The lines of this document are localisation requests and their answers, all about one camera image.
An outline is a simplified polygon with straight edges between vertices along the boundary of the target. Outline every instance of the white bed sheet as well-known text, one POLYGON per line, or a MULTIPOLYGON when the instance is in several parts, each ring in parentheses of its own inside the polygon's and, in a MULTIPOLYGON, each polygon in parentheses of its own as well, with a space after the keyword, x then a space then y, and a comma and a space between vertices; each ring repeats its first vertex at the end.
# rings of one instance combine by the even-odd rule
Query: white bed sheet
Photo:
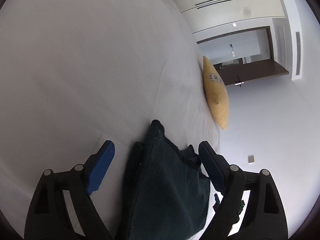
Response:
POLYGON ((112 234, 128 153, 153 119, 180 149, 219 142, 202 55, 172 0, 7 0, 0 104, 0 209, 21 235, 42 172, 107 139, 116 155, 92 199, 112 234))

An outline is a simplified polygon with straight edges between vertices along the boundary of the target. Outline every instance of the pillow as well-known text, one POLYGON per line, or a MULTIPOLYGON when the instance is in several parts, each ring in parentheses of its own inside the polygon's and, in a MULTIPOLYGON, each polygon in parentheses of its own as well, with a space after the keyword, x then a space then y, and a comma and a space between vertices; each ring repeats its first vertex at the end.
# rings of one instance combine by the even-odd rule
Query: pillow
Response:
POLYGON ((211 62, 203 56, 205 97, 213 119, 226 130, 229 117, 229 98, 226 86, 211 62))

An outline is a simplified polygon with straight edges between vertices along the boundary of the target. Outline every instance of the round silver bolt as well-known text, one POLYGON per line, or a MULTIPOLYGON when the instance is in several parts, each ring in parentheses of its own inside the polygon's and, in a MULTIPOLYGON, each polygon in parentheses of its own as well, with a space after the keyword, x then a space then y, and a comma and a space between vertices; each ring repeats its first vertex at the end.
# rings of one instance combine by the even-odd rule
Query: round silver bolt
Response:
POLYGON ((82 164, 78 164, 75 166, 75 170, 76 171, 81 171, 83 169, 83 165, 82 164))
POLYGON ((268 170, 263 169, 262 174, 268 176, 270 174, 270 172, 268 170))
POLYGON ((51 170, 45 170, 44 172, 43 172, 43 175, 44 176, 48 176, 48 175, 50 175, 51 174, 51 170))
POLYGON ((238 167, 237 165, 231 165, 231 166, 230 166, 230 169, 231 169, 232 171, 238 171, 238 170, 239 170, 239 167, 238 167))

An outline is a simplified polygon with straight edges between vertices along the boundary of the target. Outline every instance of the folded clothing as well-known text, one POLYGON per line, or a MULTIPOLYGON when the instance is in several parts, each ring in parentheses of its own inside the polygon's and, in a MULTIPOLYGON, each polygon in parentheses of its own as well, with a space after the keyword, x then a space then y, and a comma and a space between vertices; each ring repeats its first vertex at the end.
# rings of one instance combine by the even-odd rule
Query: folded clothing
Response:
POLYGON ((116 240, 186 240, 205 225, 210 179, 190 145, 180 151, 154 120, 129 155, 116 240))

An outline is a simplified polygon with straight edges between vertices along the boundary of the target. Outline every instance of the vent grille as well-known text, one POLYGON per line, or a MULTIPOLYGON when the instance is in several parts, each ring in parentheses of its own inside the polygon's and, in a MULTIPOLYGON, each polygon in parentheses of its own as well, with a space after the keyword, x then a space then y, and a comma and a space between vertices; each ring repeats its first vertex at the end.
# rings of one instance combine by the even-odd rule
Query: vent grille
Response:
POLYGON ((297 72, 296 76, 300 75, 301 70, 301 40, 300 40, 300 32, 296 32, 297 36, 297 72))

